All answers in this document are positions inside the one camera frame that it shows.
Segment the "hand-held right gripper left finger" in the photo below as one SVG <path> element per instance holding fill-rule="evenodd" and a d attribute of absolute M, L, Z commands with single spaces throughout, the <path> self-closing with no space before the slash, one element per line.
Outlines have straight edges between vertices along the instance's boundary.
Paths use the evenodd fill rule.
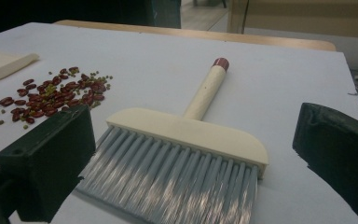
<path fill-rule="evenodd" d="M 50 222 L 81 181 L 95 152 L 86 105 L 46 119 L 0 151 L 0 203 L 5 216 Z"/>

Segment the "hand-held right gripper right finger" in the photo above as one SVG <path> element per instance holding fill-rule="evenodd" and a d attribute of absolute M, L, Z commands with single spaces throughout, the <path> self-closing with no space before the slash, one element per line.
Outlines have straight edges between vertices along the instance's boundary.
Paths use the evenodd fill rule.
<path fill-rule="evenodd" d="M 327 106 L 304 103 L 293 149 L 358 215 L 358 120 Z"/>

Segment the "pile of red and green beans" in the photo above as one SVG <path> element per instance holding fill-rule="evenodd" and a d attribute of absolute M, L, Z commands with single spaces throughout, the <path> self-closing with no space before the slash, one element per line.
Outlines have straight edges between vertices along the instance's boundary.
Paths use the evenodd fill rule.
<path fill-rule="evenodd" d="M 26 130 L 36 119 L 49 118 L 77 105 L 87 105 L 90 109 L 99 106 L 113 79 L 99 71 L 82 73 L 77 66 L 48 74 L 50 78 L 41 83 L 33 78 L 24 80 L 16 96 L 0 99 L 0 113 L 9 113 L 12 122 L 24 122 Z"/>

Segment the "cream dustpan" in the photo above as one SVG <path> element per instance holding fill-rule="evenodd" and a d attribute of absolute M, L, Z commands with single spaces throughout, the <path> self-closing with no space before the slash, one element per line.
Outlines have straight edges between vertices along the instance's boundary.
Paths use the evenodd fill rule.
<path fill-rule="evenodd" d="M 14 55 L 0 51 L 0 79 L 12 75 L 38 59 L 39 56 L 35 53 Z"/>

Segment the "cream brush with grey bristles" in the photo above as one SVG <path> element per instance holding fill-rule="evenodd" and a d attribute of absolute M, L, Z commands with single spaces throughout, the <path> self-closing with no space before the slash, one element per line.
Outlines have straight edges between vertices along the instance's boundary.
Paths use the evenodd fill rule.
<path fill-rule="evenodd" d="M 150 224 L 254 224 L 267 151 L 202 119 L 228 68 L 214 61 L 183 116 L 130 108 L 109 117 L 78 191 Z"/>

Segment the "beige wooden platform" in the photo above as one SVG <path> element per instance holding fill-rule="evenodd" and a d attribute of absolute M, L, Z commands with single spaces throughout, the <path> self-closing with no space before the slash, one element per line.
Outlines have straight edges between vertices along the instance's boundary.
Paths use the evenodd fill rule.
<path fill-rule="evenodd" d="M 227 31 L 251 28 L 358 37 L 358 0 L 228 0 Z"/>

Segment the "dark curtain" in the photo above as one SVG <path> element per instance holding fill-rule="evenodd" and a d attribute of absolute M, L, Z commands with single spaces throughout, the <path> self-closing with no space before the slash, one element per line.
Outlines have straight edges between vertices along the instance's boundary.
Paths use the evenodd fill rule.
<path fill-rule="evenodd" d="M 0 32 L 61 20 L 147 25 L 149 9 L 146 0 L 0 0 Z"/>

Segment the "black cabinet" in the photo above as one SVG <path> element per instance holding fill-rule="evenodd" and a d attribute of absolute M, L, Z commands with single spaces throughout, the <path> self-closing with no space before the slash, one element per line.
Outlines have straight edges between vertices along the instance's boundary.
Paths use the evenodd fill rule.
<path fill-rule="evenodd" d="M 181 28 L 182 0 L 151 0 L 153 24 L 157 27 Z"/>

